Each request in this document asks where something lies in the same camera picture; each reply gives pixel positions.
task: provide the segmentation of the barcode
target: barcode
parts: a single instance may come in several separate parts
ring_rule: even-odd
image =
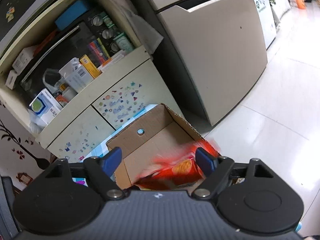
[[[78,74],[80,75],[80,77],[83,77],[84,74],[85,74],[85,72],[84,72],[83,69],[80,69],[80,70],[78,71]]]

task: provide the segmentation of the plastic container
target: plastic container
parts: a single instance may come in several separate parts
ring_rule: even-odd
[[[304,3],[305,0],[296,0],[297,2],[297,6],[299,9],[305,9],[306,8],[306,5]]]

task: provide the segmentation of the yellow box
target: yellow box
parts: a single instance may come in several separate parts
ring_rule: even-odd
[[[86,68],[86,70],[92,75],[93,78],[97,78],[101,72],[96,68],[96,66],[92,63],[92,61],[89,59],[87,55],[84,55],[80,62],[82,65]]]

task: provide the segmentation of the white star logo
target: white star logo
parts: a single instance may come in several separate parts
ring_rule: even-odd
[[[157,199],[159,199],[159,198],[162,198],[163,195],[162,195],[161,193],[157,193],[157,194],[154,194],[154,197],[156,197]]]

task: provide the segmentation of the red plastic package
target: red plastic package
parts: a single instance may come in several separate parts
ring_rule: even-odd
[[[170,190],[191,186],[204,175],[196,164],[196,150],[202,147],[214,157],[219,153],[205,140],[173,149],[172,155],[155,157],[147,169],[137,178],[135,185],[151,190]]]

